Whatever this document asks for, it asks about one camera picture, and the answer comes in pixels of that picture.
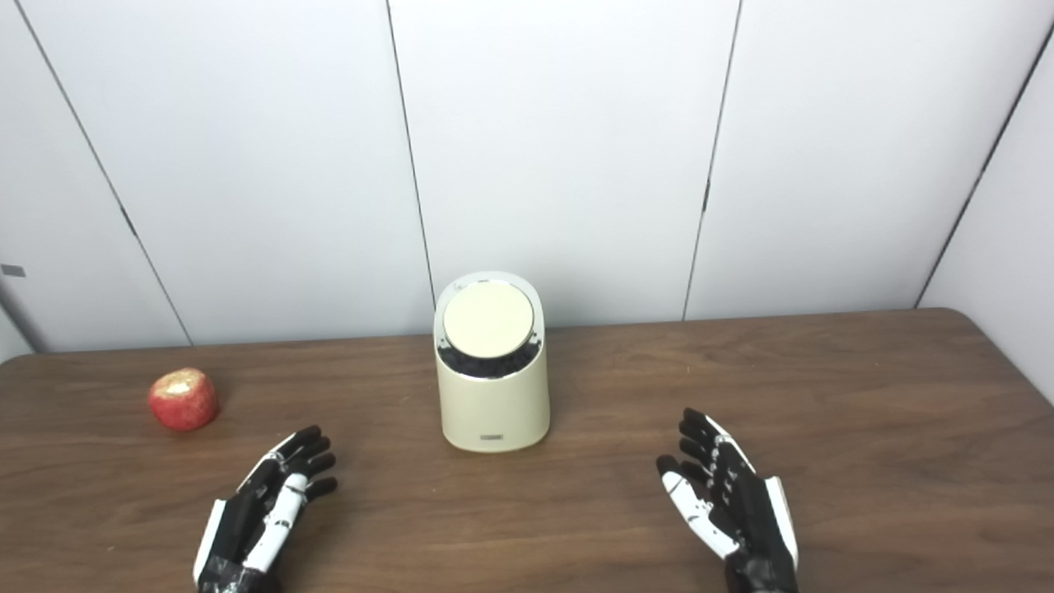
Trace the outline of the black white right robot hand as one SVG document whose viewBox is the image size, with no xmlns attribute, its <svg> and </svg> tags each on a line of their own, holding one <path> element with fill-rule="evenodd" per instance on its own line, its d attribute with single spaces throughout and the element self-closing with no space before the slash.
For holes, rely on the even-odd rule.
<svg viewBox="0 0 1054 593">
<path fill-rule="evenodd" d="M 659 455 L 656 470 L 692 533 L 723 560 L 730 592 L 798 592 L 799 547 L 779 477 L 763 477 L 721 424 L 685 408 L 686 460 Z"/>
</svg>

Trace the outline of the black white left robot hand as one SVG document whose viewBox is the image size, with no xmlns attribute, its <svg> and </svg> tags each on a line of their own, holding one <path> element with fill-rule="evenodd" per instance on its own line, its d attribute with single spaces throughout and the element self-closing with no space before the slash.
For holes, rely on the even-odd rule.
<svg viewBox="0 0 1054 593">
<path fill-rule="evenodd" d="M 317 424 L 271 448 L 230 498 L 213 503 L 192 577 L 199 592 L 279 592 L 276 566 L 305 508 L 338 488 L 336 459 Z"/>
</svg>

